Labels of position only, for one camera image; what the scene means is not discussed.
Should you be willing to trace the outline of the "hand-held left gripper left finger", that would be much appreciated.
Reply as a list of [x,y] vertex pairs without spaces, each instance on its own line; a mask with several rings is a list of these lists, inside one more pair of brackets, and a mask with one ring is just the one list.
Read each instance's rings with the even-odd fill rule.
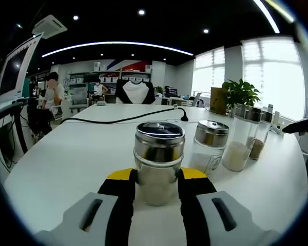
[[39,231],[40,245],[128,245],[137,171],[111,173],[98,192],[90,192],[68,208],[51,231]]

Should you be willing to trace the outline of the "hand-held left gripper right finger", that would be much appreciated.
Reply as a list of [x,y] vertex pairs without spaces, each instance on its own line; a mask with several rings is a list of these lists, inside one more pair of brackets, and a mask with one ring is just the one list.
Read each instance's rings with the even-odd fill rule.
[[216,191],[204,173],[181,168],[177,181],[187,245],[271,245],[279,238],[231,195]]

